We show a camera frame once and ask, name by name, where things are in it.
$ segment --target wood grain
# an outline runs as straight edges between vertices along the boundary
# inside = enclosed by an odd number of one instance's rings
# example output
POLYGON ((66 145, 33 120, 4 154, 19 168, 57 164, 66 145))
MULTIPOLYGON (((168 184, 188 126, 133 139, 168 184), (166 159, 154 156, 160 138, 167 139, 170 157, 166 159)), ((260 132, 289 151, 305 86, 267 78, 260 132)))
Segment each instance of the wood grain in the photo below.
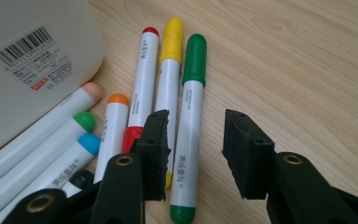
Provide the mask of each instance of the wood grain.
MULTIPOLYGON (((96 133, 108 96, 131 96, 146 26, 159 30, 161 45, 178 16, 185 42, 195 33, 208 41, 194 223, 269 223, 265 201, 241 199, 221 153, 227 108, 248 114, 276 151, 307 157, 332 186, 358 196, 358 1, 89 2, 105 44, 92 79, 104 90, 91 109, 96 133)), ((169 211, 169 200, 147 202, 146 222, 170 223, 169 211)))

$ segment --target barcode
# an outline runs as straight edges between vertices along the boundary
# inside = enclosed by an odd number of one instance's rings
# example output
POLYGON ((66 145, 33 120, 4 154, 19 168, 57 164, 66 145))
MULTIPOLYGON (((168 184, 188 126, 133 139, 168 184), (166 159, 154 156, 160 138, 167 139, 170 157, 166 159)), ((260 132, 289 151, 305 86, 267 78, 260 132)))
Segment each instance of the barcode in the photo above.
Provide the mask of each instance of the barcode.
POLYGON ((51 43, 53 38, 44 26, 36 29, 14 44, 5 47, 0 51, 0 60, 7 66, 12 67, 19 63, 25 56, 31 57, 38 52, 37 48, 44 44, 51 43))

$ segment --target marker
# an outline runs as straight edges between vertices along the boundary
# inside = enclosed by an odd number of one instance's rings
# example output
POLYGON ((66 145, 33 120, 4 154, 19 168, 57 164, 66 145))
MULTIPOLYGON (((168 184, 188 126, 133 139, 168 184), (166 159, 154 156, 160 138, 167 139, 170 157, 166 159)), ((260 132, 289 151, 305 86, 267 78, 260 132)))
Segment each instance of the marker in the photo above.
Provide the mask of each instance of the marker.
POLYGON ((129 123, 124 132, 123 152, 129 152, 133 140, 141 136, 147 116, 152 112, 157 56, 158 31, 147 27, 141 38, 129 123))
POLYGON ((120 93, 109 97, 103 121, 100 151, 95 168, 94 183, 103 179, 106 164, 110 158, 121 153, 123 148, 124 131, 129 116, 129 100, 120 93))
POLYGON ((89 112, 76 114, 0 178, 0 210, 34 181, 76 139, 85 133, 92 132, 94 127, 95 118, 89 112))
POLYGON ((82 169, 74 173, 71 178, 61 188, 66 198, 69 198, 83 189, 91 187, 94 183, 94 174, 86 169, 82 169))
POLYGON ((179 74, 182 63, 183 46, 183 23, 177 17, 172 17, 167 23, 164 31, 162 44, 161 63, 158 81, 158 93, 156 100, 156 111, 167 109, 168 115, 167 139, 168 148, 172 150, 168 157, 168 171, 165 182, 167 189, 172 182, 173 171, 173 149, 175 144, 176 131, 176 107, 179 91, 179 74))
POLYGON ((196 213, 206 48, 202 35, 192 35, 188 39, 171 192, 171 220, 174 223, 191 223, 196 213))
POLYGON ((86 83, 5 147, 2 147, 0 149, 0 178, 35 150, 64 122, 76 113, 88 110, 101 99, 102 95, 101 88, 95 83, 86 83))
POLYGON ((40 189, 60 189, 66 181, 98 153, 100 139, 86 133, 66 149, 37 179, 0 212, 2 223, 13 208, 26 196, 40 189))

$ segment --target green cap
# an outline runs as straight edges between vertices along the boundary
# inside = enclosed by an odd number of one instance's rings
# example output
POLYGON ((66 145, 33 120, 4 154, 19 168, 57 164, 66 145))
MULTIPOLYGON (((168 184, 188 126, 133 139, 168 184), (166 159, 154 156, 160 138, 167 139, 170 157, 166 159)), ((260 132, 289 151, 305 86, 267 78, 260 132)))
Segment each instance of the green cap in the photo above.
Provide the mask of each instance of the green cap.
POLYGON ((77 113, 74 116, 74 120, 88 133, 92 132, 95 128, 95 118, 87 111, 77 113))
POLYGON ((205 88, 206 40, 202 35, 192 35, 187 41, 185 71, 182 85, 189 80, 202 83, 205 88))
POLYGON ((189 224, 194 220, 196 208, 171 205, 170 215, 172 222, 175 224, 189 224))

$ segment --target tabletop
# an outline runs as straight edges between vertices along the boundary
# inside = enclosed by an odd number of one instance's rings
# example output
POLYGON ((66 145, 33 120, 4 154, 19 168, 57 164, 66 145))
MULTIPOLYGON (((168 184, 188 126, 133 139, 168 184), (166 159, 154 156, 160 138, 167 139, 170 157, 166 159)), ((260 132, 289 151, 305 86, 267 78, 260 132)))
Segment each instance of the tabletop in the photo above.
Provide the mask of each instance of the tabletop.
MULTIPOLYGON (((202 105, 198 207, 194 223, 269 223, 266 201, 242 199, 222 154, 225 110, 247 114, 275 151, 308 158, 333 187, 358 196, 358 1, 89 0, 103 36, 104 91, 131 98, 141 33, 182 19, 208 43, 202 105)), ((158 87, 156 75, 155 98, 158 87)), ((182 87, 179 90, 178 118, 182 87)), ((95 169, 94 159, 88 166, 95 169)), ((170 223, 166 202, 146 202, 146 223, 170 223)))

